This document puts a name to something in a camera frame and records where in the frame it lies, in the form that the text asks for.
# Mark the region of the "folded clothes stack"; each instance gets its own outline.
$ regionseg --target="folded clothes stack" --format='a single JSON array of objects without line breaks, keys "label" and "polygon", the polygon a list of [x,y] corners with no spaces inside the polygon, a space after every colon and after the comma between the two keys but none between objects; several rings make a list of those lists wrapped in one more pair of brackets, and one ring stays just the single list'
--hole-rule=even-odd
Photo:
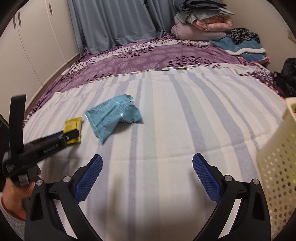
[{"label": "folded clothes stack", "polygon": [[227,34],[227,37],[219,41],[209,41],[209,43],[237,56],[241,61],[270,64],[270,58],[260,44],[258,34],[246,28],[234,28]]},{"label": "folded clothes stack", "polygon": [[179,39],[218,41],[232,29],[234,13],[220,0],[175,0],[174,5],[179,11],[172,34]]}]

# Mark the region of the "purple floral bedspread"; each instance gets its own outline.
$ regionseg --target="purple floral bedspread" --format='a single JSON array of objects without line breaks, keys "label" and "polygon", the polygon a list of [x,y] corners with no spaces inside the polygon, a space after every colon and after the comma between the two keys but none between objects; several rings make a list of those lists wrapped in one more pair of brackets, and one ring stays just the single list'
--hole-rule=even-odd
[{"label": "purple floral bedspread", "polygon": [[274,89],[273,75],[265,68],[249,62],[240,62],[224,50],[207,42],[177,40],[172,36],[125,46],[115,46],[97,55],[85,53],[70,68],[59,76],[46,90],[29,113],[27,120],[40,109],[55,92],[64,92],[102,77],[188,65],[212,65],[221,63],[243,64],[254,68],[248,73]]}]

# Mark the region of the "pillow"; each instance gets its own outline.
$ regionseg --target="pillow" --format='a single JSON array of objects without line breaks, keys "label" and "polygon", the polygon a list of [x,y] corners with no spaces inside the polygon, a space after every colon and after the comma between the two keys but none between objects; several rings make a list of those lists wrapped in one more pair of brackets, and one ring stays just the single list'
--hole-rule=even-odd
[{"label": "pillow", "polygon": [[222,31],[201,31],[190,23],[183,24],[175,17],[175,26],[172,27],[172,34],[178,39],[192,41],[218,41],[226,36]]}]

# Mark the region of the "cabinet handle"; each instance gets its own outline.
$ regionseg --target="cabinet handle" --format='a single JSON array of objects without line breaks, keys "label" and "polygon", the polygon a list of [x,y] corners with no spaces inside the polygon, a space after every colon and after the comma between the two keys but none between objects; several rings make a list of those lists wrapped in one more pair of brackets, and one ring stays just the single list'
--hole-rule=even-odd
[{"label": "cabinet handle", "polygon": [[14,26],[14,28],[16,28],[16,26],[17,26],[17,24],[15,22],[15,16],[13,16],[13,26]]},{"label": "cabinet handle", "polygon": [[49,6],[50,14],[52,15],[52,6],[50,4],[48,4],[48,6]]},{"label": "cabinet handle", "polygon": [[20,20],[20,12],[17,13],[18,19],[19,19],[19,25],[21,25],[21,20]]}]

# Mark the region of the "yellow packet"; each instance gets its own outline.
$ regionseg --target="yellow packet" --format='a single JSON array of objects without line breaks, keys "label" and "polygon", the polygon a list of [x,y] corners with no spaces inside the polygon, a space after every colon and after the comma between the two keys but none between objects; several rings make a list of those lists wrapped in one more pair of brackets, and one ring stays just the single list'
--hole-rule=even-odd
[{"label": "yellow packet", "polygon": [[76,139],[67,141],[67,144],[81,142],[81,124],[82,124],[82,116],[65,121],[64,130],[63,130],[64,133],[73,131],[75,129],[79,130],[79,137]]}]

